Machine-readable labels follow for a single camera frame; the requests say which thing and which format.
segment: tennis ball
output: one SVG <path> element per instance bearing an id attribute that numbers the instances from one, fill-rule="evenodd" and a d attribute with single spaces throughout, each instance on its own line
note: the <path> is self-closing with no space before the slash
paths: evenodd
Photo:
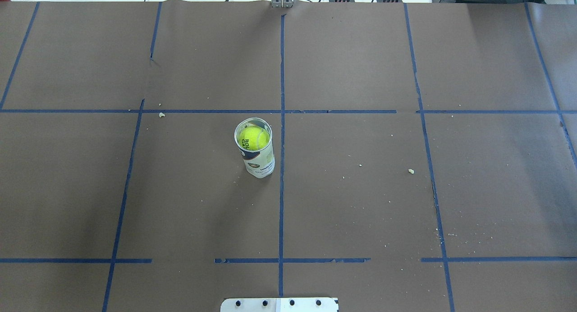
<path id="1" fill-rule="evenodd" d="M 238 144 L 249 151 L 258 151 L 264 148 L 270 139 L 270 135 L 261 127 L 250 126 L 241 131 L 238 136 Z"/>

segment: blue tape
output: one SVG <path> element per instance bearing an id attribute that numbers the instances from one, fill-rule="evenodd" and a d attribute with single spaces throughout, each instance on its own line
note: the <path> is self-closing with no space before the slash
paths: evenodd
<path id="1" fill-rule="evenodd" d="M 26 41 L 28 40 L 28 35 L 30 35 L 30 31 L 32 30 L 32 25 L 34 23 L 34 19 L 36 18 L 36 14 L 38 13 L 39 6 L 40 2 L 37 2 L 36 6 L 34 7 L 34 12 L 32 13 L 32 17 L 30 18 L 30 22 L 28 23 L 26 33 L 24 34 L 24 38 L 22 39 L 20 50 L 18 51 L 18 55 L 16 55 L 16 60 L 14 61 L 14 65 L 12 66 L 12 72 L 10 72 L 8 82 L 6 82 L 6 88 L 4 88 L 4 94 L 2 94 L 2 100 L 0 100 L 0 109 L 4 107 L 4 102 L 6 102 L 6 96 L 8 96 L 8 90 L 10 90 L 10 85 L 12 84 L 12 79 L 14 78 L 14 74 L 16 73 L 18 63 L 20 63 L 20 57 L 22 57 L 22 51 L 24 51 L 24 46 L 26 45 Z"/>
<path id="2" fill-rule="evenodd" d="M 396 110 L 285 110 L 288 114 L 396 114 Z"/>
<path id="3" fill-rule="evenodd" d="M 2 109 L 2 113 L 134 113 L 138 110 L 128 109 Z"/>
<path id="4" fill-rule="evenodd" d="M 510 114 L 510 115 L 556 115 L 556 110 L 417 110 L 424 114 Z"/>
<path id="5" fill-rule="evenodd" d="M 191 113 L 191 114 L 280 114 L 280 110 L 235 110 L 235 109 L 144 109 L 143 113 Z"/>
<path id="6" fill-rule="evenodd" d="M 577 261 L 577 257 L 449 257 L 449 262 Z M 421 258 L 421 262 L 443 262 L 443 258 Z"/>
<path id="7" fill-rule="evenodd" d="M 412 60 L 412 71 L 415 78 L 415 88 L 417 89 L 418 95 L 418 102 L 419 102 L 419 111 L 421 112 L 421 125 L 423 129 L 423 137 L 425 139 L 425 149 L 427 153 L 427 161 L 429 163 L 429 174 L 431 178 L 431 184 L 433 188 L 433 196 L 435 200 L 435 210 L 437 211 L 437 229 L 439 230 L 439 240 L 441 242 L 441 254 L 443 255 L 443 267 L 445 271 L 445 283 L 447 285 L 447 296 L 449 297 L 449 307 L 451 312 L 455 312 L 455 303 L 453 301 L 453 286 L 451 285 L 451 276 L 449 274 L 449 262 L 447 261 L 447 250 L 445 248 L 445 236 L 443 232 L 443 222 L 441 221 L 441 210 L 439 208 L 439 198 L 437 196 L 437 184 L 435 183 L 435 172 L 433 170 L 433 160 L 431 159 L 431 151 L 429 147 L 429 136 L 427 135 L 427 127 L 425 122 L 425 114 L 423 111 L 423 101 L 421 97 L 421 88 L 419 87 L 419 81 L 417 79 L 417 61 L 415 60 L 415 50 L 412 44 L 412 34 L 411 34 L 411 25 L 408 18 L 408 7 L 407 4 L 404 3 L 404 16 L 405 22 L 407 23 L 407 35 L 408 35 L 408 44 L 411 51 L 411 60 Z"/>
<path id="8" fill-rule="evenodd" d="M 158 10 L 156 11 L 156 22 L 154 24 L 154 33 L 152 34 L 152 43 L 150 44 L 150 59 L 154 55 L 154 45 L 156 43 L 156 33 L 158 32 L 158 22 L 160 21 L 160 10 L 162 9 L 162 2 L 158 2 Z"/>
<path id="9" fill-rule="evenodd" d="M 365 263 L 370 258 L 284 258 L 283 263 Z M 225 258 L 215 263 L 278 263 L 278 258 Z"/>
<path id="10" fill-rule="evenodd" d="M 529 24 L 529 29 L 531 31 L 531 37 L 533 39 L 533 43 L 535 44 L 535 49 L 537 51 L 537 55 L 539 56 L 539 61 L 541 63 L 541 67 L 542 67 L 543 72 L 545 74 L 545 79 L 547 80 L 547 85 L 549 86 L 551 96 L 553 97 L 553 102 L 555 103 L 555 109 L 557 109 L 557 114 L 559 115 L 559 120 L 561 121 L 561 125 L 563 125 L 563 133 L 565 134 L 565 140 L 567 140 L 567 144 L 569 145 L 569 151 L 571 152 L 571 157 L 573 158 L 573 165 L 575 166 L 575 169 L 577 169 L 577 155 L 575 154 L 575 148 L 573 147 L 573 142 L 571 142 L 571 137 L 569 136 L 569 131 L 567 131 L 567 125 L 565 124 L 565 118 L 563 118 L 563 114 L 561 113 L 561 107 L 559 106 L 559 101 L 557 100 L 557 95 L 555 94 L 555 90 L 553 88 L 553 84 L 551 83 L 551 78 L 549 76 L 547 66 L 545 65 L 545 61 L 543 60 L 543 55 L 540 51 L 539 43 L 537 41 L 535 29 L 533 28 L 533 22 L 531 20 L 531 13 L 529 12 L 529 6 L 528 6 L 527 2 L 525 2 L 525 14 L 527 14 L 527 21 Z"/>
<path id="11" fill-rule="evenodd" d="M 132 113 L 138 109 L 1 109 L 2 113 Z M 186 114 L 280 114 L 282 110 L 264 109 L 144 109 L 142 113 L 186 113 Z M 288 114 L 396 114 L 396 110 L 285 110 Z"/>
<path id="12" fill-rule="evenodd" d="M 93 258 L 0 258 L 0 263 L 110 263 Z M 116 263 L 152 263 L 152 259 L 117 259 Z"/>
<path id="13" fill-rule="evenodd" d="M 285 258 L 286 263 L 365 263 L 370 258 Z"/>
<path id="14" fill-rule="evenodd" d="M 284 16 L 280 16 L 280 197 L 279 197 L 279 297 L 283 297 L 284 259 Z"/>
<path id="15" fill-rule="evenodd" d="M 132 176 L 132 166 L 134 164 L 134 152 L 136 150 L 136 141 L 138 140 L 138 133 L 140 132 L 140 122 L 142 121 L 142 109 L 144 108 L 144 99 L 140 102 L 140 109 L 138 110 L 138 119 L 136 120 L 136 128 L 134 129 L 134 138 L 132 139 L 132 150 L 130 151 L 130 161 L 128 162 L 128 171 L 126 172 L 126 181 L 124 183 L 124 193 L 122 194 L 122 204 L 120 206 L 120 214 L 118 216 L 118 225 L 116 228 L 116 236 L 114 238 L 114 247 L 112 250 L 112 258 L 110 261 L 109 277 L 106 282 L 105 299 L 102 304 L 102 312 L 106 312 L 108 308 L 108 301 L 110 297 L 110 287 L 114 276 L 114 265 L 116 264 L 116 255 L 118 253 L 118 243 L 120 242 L 120 233 L 122 230 L 122 221 L 124 219 L 124 210 L 126 208 L 126 199 L 128 198 L 128 185 L 130 184 L 130 177 Z"/>

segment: table surface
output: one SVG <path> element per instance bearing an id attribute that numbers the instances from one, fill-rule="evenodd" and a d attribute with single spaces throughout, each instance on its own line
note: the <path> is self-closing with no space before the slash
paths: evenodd
<path id="1" fill-rule="evenodd" d="M 0 14 L 3 312 L 577 306 L 575 6 Z M 253 116 L 263 179 L 232 137 Z"/>

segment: grid line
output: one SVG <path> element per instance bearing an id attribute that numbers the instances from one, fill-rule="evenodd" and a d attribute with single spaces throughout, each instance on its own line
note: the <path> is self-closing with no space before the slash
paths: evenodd
<path id="1" fill-rule="evenodd" d="M 0 263 L 111 263 L 106 258 L 0 258 Z M 152 259 L 116 259 L 115 263 L 152 263 Z"/>
<path id="2" fill-rule="evenodd" d="M 10 85 L 12 84 L 12 79 L 14 78 L 14 74 L 16 73 L 18 63 L 20 63 L 20 57 L 22 56 L 22 52 L 24 51 L 24 47 L 26 46 L 28 35 L 30 35 L 30 31 L 32 30 L 32 25 L 34 24 L 34 19 L 36 18 L 36 14 L 38 13 L 39 6 L 40 2 L 37 2 L 36 6 L 34 7 L 34 12 L 32 13 L 32 17 L 30 18 L 30 22 L 28 23 L 26 33 L 24 34 L 24 38 L 22 39 L 20 49 L 18 50 L 18 55 L 16 55 L 16 59 L 14 60 L 14 65 L 12 66 L 12 71 L 10 72 L 10 76 L 8 77 L 8 82 L 6 82 L 6 88 L 4 88 L 4 93 L 2 94 L 2 100 L 0 100 L 0 109 L 4 107 L 4 102 L 6 102 L 6 97 L 8 96 L 8 90 L 10 90 Z"/>
<path id="3" fill-rule="evenodd" d="M 138 140 L 138 133 L 140 132 L 140 122 L 142 121 L 142 109 L 144 107 L 144 99 L 140 102 L 140 110 L 138 111 L 138 119 L 136 120 L 136 128 L 134 129 L 134 138 L 132 139 L 132 150 L 130 151 L 130 160 L 128 161 L 128 171 L 126 172 L 126 181 L 124 183 L 124 193 L 122 194 L 122 204 L 120 206 L 120 213 L 118 215 L 118 225 L 116 228 L 116 236 L 114 238 L 114 246 L 112 250 L 112 257 L 110 258 L 109 277 L 106 282 L 105 299 L 102 304 L 102 312 L 106 312 L 108 308 L 108 301 L 110 297 L 110 287 L 114 276 L 114 266 L 116 264 L 116 256 L 118 253 L 118 244 L 120 242 L 120 234 L 122 231 L 122 221 L 124 219 L 124 210 L 126 208 L 126 199 L 128 198 L 128 185 L 130 184 L 130 177 L 132 176 L 132 166 L 134 164 L 134 152 L 136 150 L 136 141 Z"/>
<path id="4" fill-rule="evenodd" d="M 284 17 L 280 16 L 280 198 L 279 198 L 279 297 L 283 297 L 284 258 Z"/>
<path id="5" fill-rule="evenodd" d="M 442 258 L 421 258 L 421 262 L 441 262 Z M 577 261 L 577 257 L 448 257 L 448 262 Z"/>
<path id="6" fill-rule="evenodd" d="M 156 43 L 156 35 L 158 33 L 158 22 L 160 21 L 160 12 L 162 10 L 162 2 L 158 2 L 158 10 L 156 10 L 156 22 L 154 24 L 154 32 L 152 33 L 152 42 L 150 44 L 150 59 L 153 61 L 154 45 Z"/>
<path id="7" fill-rule="evenodd" d="M 441 220 L 441 209 L 439 208 L 439 197 L 437 196 L 437 185 L 435 183 L 435 171 L 433 170 L 433 160 L 431 159 L 431 149 L 429 146 L 429 136 L 427 135 L 427 127 L 425 121 L 425 114 L 423 111 L 423 100 L 421 97 L 421 88 L 419 86 L 419 81 L 417 79 L 417 61 L 415 59 L 415 50 L 412 44 L 412 34 L 411 34 L 411 24 L 408 16 L 408 7 L 407 4 L 404 3 L 404 16 L 405 21 L 407 23 L 407 35 L 408 35 L 408 44 L 411 51 L 411 60 L 412 60 L 412 72 L 415 78 L 415 88 L 417 90 L 418 95 L 418 103 L 419 103 L 419 111 L 421 117 L 421 125 L 423 129 L 423 138 L 425 141 L 425 150 L 427 153 L 427 161 L 429 164 L 429 174 L 431 178 L 431 185 L 433 188 L 433 197 L 435 200 L 435 211 L 437 213 L 437 230 L 439 231 L 439 241 L 441 242 L 441 254 L 443 255 L 443 269 L 445 271 L 445 283 L 447 285 L 447 296 L 449 298 L 449 308 L 451 312 L 455 312 L 455 303 L 453 301 L 453 287 L 451 285 L 451 275 L 449 273 L 449 261 L 447 259 L 447 249 L 445 248 L 445 236 L 443 233 L 443 222 Z"/>
<path id="8" fill-rule="evenodd" d="M 364 263 L 370 258 L 283 258 L 283 263 Z M 278 258 L 225 258 L 215 263 L 279 263 Z"/>
<path id="9" fill-rule="evenodd" d="M 537 51 L 537 55 L 539 57 L 539 61 L 541 64 L 541 68 L 543 69 L 543 73 L 545 74 L 545 79 L 547 81 L 547 86 L 549 87 L 551 97 L 555 103 L 555 109 L 557 109 L 557 115 L 559 115 L 559 120 L 561 122 L 561 127 L 563 128 L 563 133 L 565 134 L 565 139 L 569 145 L 569 151 L 571 152 L 571 157 L 573 158 L 573 165 L 575 169 L 577 169 L 577 156 L 575 155 L 575 148 L 573 148 L 573 142 L 571 142 L 571 137 L 569 136 L 569 131 L 567 131 L 567 125 L 565 124 L 565 118 L 563 118 L 563 114 L 561 113 L 561 107 L 559 106 L 559 101 L 557 100 L 557 95 L 555 94 L 555 89 L 553 88 L 553 84 L 551 83 L 551 77 L 549 76 L 549 71 L 547 70 L 547 66 L 545 65 L 545 61 L 543 60 L 543 55 L 541 53 L 539 42 L 537 41 L 537 37 L 535 35 L 535 29 L 533 27 L 533 22 L 531 20 L 531 13 L 529 12 L 529 6 L 527 1 L 525 1 L 525 14 L 527 14 L 527 22 L 529 24 L 529 30 L 531 31 L 531 37 L 533 43 L 535 44 L 535 50 Z"/>

